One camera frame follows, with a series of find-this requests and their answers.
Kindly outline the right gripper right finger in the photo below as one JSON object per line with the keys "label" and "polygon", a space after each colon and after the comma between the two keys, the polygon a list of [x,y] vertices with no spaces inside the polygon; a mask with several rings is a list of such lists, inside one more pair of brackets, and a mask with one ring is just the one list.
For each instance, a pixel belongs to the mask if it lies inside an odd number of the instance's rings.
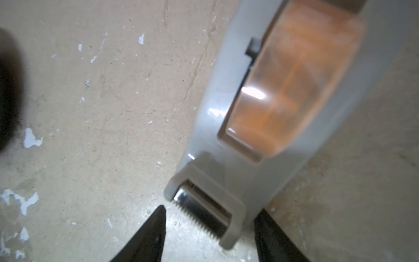
{"label": "right gripper right finger", "polygon": [[260,262],[309,262],[265,209],[254,220],[254,232]]}

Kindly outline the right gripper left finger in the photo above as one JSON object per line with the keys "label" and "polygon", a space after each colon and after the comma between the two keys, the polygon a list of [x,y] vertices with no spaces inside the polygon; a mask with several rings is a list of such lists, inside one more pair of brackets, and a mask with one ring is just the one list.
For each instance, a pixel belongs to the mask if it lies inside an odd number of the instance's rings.
{"label": "right gripper left finger", "polygon": [[167,212],[159,205],[111,262],[161,262]]}

